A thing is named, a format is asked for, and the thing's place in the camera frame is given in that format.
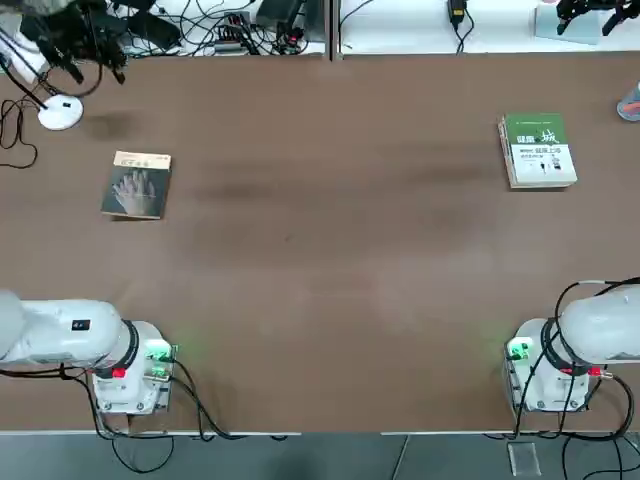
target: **electronic device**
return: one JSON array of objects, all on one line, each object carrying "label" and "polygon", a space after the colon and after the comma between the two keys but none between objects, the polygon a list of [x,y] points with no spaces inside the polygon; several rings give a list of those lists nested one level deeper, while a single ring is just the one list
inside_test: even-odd
[{"label": "electronic device", "polygon": [[449,12],[449,22],[453,25],[454,30],[458,30],[458,26],[464,20],[464,11],[467,8],[467,0],[447,0],[447,10]]},{"label": "electronic device", "polygon": [[0,291],[0,365],[90,370],[99,410],[150,414],[166,406],[174,350],[156,327],[95,300],[21,301]]},{"label": "electronic device", "polygon": [[289,30],[305,0],[264,0],[258,8],[256,23],[263,28],[275,30],[279,24]]},{"label": "electronic device", "polygon": [[[585,281],[579,284],[603,281]],[[602,365],[640,362],[640,286],[571,302],[559,318],[525,322],[506,346],[508,396],[514,408],[576,412]]]},{"label": "electronic device", "polygon": [[178,27],[142,10],[129,17],[127,27],[131,33],[150,40],[164,50],[180,43]]},{"label": "electronic device", "polygon": [[304,4],[304,32],[310,42],[323,42],[324,0],[307,0]]}]

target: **book with hand illustration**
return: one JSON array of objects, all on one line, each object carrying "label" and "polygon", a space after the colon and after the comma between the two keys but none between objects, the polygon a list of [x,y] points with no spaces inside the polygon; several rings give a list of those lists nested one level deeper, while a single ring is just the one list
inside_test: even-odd
[{"label": "book with hand illustration", "polygon": [[162,218],[171,177],[171,156],[116,152],[102,213]]}]

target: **hand illustration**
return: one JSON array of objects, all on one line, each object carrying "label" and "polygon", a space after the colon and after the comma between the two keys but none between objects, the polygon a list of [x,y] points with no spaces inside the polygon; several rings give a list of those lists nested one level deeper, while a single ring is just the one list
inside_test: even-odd
[{"label": "hand illustration", "polygon": [[149,215],[156,199],[156,190],[146,170],[134,170],[113,186],[116,200],[128,215]]}]

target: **green book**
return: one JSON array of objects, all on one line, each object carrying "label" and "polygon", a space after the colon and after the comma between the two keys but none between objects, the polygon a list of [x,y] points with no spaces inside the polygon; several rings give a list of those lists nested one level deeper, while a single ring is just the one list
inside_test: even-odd
[{"label": "green book", "polygon": [[512,188],[567,187],[578,180],[560,114],[507,114],[498,131]]}]

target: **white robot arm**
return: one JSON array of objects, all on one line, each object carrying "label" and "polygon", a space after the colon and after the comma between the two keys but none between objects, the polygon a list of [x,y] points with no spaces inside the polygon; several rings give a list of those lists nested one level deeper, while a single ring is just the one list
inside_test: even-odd
[{"label": "white robot arm", "polygon": [[520,404],[530,379],[527,410],[559,412],[566,405],[567,411],[580,411],[588,399],[589,377],[599,372],[593,367],[640,362],[640,286],[571,302],[558,323],[561,335],[556,335],[553,319],[534,318],[507,343],[505,367],[512,405]]},{"label": "white robot arm", "polygon": [[0,291],[0,365],[90,369],[98,408],[147,414],[166,406],[171,346],[147,322],[94,300],[21,301]]},{"label": "white robot arm", "polygon": [[[560,328],[578,361],[640,362],[640,287],[570,303],[560,317]],[[570,355],[565,356],[571,362]]]}]

